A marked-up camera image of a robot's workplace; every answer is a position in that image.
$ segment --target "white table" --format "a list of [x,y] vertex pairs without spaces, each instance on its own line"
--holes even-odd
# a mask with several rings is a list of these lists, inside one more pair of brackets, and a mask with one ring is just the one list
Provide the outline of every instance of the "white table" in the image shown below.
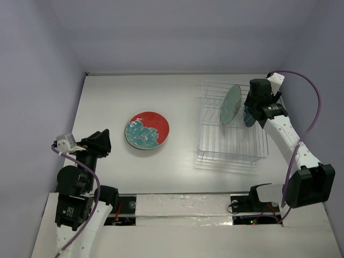
[[[235,192],[284,181],[287,165],[268,137],[269,156],[254,166],[205,166],[197,160],[201,85],[205,80],[246,84],[263,75],[90,76],[86,78],[73,134],[76,140],[108,128],[109,157],[98,160],[102,184],[121,194]],[[170,135],[154,150],[125,140],[127,121],[142,111],[167,118]],[[45,209],[32,257],[53,257],[57,194]],[[341,257],[322,204],[292,210],[279,225],[105,226],[97,257]]]

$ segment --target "rack wire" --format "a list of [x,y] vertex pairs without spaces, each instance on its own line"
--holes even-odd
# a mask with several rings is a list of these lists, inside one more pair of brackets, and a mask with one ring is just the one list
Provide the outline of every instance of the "rack wire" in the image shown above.
[[229,124],[220,120],[221,106],[229,89],[235,84],[204,81],[200,108],[198,152],[200,159],[253,163],[269,155],[266,132],[255,123],[246,127],[244,102],[249,85],[241,88],[242,101],[237,116]]

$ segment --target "red plate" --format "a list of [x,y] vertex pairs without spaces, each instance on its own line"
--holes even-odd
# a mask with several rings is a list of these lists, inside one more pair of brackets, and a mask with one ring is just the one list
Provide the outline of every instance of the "red plate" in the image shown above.
[[154,149],[166,140],[170,127],[162,115],[143,112],[129,120],[125,138],[137,149]]

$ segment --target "green plate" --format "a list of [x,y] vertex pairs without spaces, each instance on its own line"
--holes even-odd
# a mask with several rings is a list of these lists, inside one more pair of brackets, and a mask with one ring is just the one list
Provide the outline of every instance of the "green plate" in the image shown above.
[[239,85],[233,85],[227,92],[227,95],[221,107],[221,122],[224,125],[229,124],[238,114],[241,105],[241,89]]

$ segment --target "flower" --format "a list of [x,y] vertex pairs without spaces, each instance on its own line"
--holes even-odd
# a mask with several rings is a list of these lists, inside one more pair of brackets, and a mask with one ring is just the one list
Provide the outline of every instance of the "flower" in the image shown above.
[[145,127],[140,120],[132,121],[127,124],[125,133],[128,142],[134,147],[151,149],[157,147],[159,143],[156,140],[159,134],[153,127]]

